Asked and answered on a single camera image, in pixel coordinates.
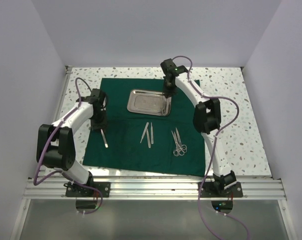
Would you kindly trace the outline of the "stainless steel instrument tray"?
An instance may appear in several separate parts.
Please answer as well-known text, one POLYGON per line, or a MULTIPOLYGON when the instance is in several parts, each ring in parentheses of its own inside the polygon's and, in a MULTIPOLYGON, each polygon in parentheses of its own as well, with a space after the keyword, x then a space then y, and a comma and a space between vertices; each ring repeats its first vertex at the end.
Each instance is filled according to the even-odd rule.
POLYGON ((160 91, 133 89, 128 98, 127 110, 131 113, 166 117, 171 113, 172 98, 167 98, 166 113, 162 114, 162 96, 160 91))

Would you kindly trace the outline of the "steel scalpel handle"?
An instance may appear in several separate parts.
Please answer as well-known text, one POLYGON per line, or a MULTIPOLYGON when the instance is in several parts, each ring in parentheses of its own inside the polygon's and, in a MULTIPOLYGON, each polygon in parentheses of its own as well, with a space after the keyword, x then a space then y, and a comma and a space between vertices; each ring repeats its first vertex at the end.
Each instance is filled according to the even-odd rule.
POLYGON ((145 124, 144 130, 142 132, 141 139, 140 139, 140 142, 139 142, 140 144, 142 143, 142 141, 145 137, 146 137, 146 140, 147 140, 147 146, 150 149, 152 144, 151 144, 151 137, 150 137, 150 134, 149 134, 149 122, 147 122, 145 124))
POLYGON ((154 130, 153 130, 153 123, 150 124, 150 142, 153 145, 154 144, 154 130))

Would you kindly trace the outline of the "dark green surgical cloth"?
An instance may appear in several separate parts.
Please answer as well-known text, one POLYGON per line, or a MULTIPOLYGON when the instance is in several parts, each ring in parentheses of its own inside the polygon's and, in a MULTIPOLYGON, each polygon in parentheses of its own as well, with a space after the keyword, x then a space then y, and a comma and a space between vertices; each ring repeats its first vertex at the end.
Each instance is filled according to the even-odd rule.
POLYGON ((103 78, 100 89, 108 96, 106 107, 108 148, 102 134, 91 131, 86 146, 83 164, 91 167, 112 168, 161 174, 191 175, 205 174, 205 143, 193 125, 194 106, 180 90, 172 97, 168 116, 145 115, 127 110, 132 90, 162 91, 159 79, 103 78), (154 144, 148 148, 147 138, 140 143, 146 123, 151 136, 153 125, 154 144), (176 148, 172 131, 179 131, 187 152, 174 156, 176 148))

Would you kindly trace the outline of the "steel forceps with ring handles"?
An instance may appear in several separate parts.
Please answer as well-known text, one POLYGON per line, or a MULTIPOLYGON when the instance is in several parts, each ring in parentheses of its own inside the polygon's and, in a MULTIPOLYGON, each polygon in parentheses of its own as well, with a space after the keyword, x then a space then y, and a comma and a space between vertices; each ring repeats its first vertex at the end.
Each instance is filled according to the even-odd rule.
POLYGON ((180 152, 180 146, 178 144, 177 137, 176 137, 176 130, 172 131, 171 134, 172 134, 174 144, 175 144, 175 149, 173 150, 173 155, 175 157, 183 156, 185 153, 180 152))

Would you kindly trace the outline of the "steel surgical scissors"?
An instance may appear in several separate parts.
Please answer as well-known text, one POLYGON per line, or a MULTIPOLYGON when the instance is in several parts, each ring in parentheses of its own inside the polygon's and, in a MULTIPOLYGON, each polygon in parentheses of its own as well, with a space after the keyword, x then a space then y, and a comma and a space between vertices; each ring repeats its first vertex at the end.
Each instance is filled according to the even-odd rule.
POLYGON ((178 145, 179 145, 180 153, 185 154, 187 152, 187 146, 182 143, 180 133, 179 133, 179 130, 177 128, 175 128, 175 135, 176 135, 176 139, 177 139, 177 142, 178 142, 178 145))

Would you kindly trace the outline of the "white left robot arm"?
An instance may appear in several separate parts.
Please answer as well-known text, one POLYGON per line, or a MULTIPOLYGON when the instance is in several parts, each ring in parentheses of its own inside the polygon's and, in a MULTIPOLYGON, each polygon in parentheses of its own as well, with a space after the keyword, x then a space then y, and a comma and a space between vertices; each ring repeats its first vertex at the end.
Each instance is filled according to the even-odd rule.
POLYGON ((77 190, 83 196, 87 197, 94 193, 93 175, 76 160, 74 134, 85 121, 90 120, 91 130, 101 133, 104 146, 107 148, 105 136, 107 104, 107 94, 94 88, 89 96, 80 96, 74 107, 62 118, 39 127, 36 148, 37 169, 33 178, 35 186, 47 179, 45 176, 38 180, 40 168, 45 166, 54 169, 49 177, 55 173, 62 174, 77 184, 77 190))

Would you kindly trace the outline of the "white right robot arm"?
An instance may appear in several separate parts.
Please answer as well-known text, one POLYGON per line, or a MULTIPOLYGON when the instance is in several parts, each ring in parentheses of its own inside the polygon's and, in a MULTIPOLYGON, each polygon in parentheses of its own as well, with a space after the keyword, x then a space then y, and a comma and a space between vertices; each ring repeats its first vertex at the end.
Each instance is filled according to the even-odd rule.
POLYGON ((226 196, 232 186, 237 183, 236 175, 227 160, 223 145, 218 140, 219 133, 224 130, 221 126, 220 100, 231 101, 236 107, 236 117, 239 116, 237 103, 222 96, 209 96, 195 81, 190 79, 191 68, 177 66, 172 58, 164 60, 160 67, 164 73, 163 93, 166 98, 176 93, 179 88, 188 97, 194 106, 193 126, 202 135, 210 151, 208 170, 213 171, 213 186, 211 189, 218 196, 226 196))

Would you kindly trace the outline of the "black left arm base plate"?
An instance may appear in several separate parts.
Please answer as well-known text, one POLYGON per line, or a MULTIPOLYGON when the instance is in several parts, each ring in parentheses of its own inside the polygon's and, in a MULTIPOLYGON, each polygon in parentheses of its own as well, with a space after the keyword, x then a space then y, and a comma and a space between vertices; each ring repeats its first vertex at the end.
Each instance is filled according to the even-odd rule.
POLYGON ((90 198, 99 197, 108 198, 111 190, 111 183, 106 181, 93 182, 90 187, 82 187, 75 183, 64 183, 66 188, 65 196, 69 198, 90 198))

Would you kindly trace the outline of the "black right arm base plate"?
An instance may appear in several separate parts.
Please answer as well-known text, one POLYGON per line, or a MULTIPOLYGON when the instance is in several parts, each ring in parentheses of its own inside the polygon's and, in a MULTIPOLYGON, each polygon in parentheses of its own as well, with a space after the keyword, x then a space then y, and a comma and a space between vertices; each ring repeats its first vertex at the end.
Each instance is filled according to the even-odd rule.
POLYGON ((242 185, 231 173, 227 176, 213 176, 209 181, 197 183, 200 198, 242 198, 242 185))

